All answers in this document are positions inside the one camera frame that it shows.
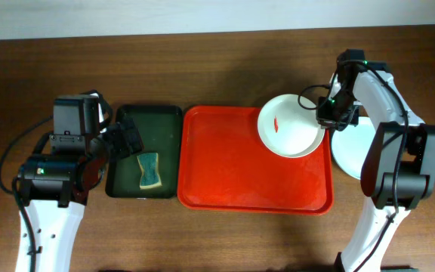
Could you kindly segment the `white plate with red smear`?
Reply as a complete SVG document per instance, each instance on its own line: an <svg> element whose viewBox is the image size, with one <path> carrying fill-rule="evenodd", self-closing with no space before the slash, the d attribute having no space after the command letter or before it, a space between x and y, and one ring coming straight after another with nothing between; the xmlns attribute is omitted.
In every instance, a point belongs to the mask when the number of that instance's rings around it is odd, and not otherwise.
<svg viewBox="0 0 435 272"><path fill-rule="evenodd" d="M357 126L334 131L331 139L332 155L338 166L349 176L360 179L363 164L375 136L369 117L360 116Z"/></svg>

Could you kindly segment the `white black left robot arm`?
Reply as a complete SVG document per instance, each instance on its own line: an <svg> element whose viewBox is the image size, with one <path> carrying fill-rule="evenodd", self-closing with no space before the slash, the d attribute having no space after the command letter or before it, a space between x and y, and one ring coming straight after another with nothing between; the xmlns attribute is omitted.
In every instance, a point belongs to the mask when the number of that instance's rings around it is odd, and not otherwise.
<svg viewBox="0 0 435 272"><path fill-rule="evenodd" d="M54 101L52 131L44 134L12 181L20 213L18 271L68 271L89 192L106 166L143 150L130 119L95 90Z"/></svg>

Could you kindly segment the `green yellow sponge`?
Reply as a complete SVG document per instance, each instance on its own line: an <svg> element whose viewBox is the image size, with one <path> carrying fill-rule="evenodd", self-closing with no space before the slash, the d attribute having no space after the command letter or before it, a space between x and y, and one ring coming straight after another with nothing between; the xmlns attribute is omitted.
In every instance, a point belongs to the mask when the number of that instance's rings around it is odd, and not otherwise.
<svg viewBox="0 0 435 272"><path fill-rule="evenodd" d="M141 170L139 187L141 190L149 190L162 186L159 174L159 154L142 153L137 156Z"/></svg>

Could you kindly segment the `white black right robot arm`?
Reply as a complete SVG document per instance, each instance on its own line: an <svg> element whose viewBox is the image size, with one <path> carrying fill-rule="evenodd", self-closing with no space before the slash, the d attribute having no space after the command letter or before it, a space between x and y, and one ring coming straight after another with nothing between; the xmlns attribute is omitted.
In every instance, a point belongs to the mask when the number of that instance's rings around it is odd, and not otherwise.
<svg viewBox="0 0 435 272"><path fill-rule="evenodd" d="M415 115L384 63L339 60L316 120L343 131L362 105L375 136L360 174L365 196L356 229L338 253L336 271L379 271L397 228L435 184L435 125Z"/></svg>

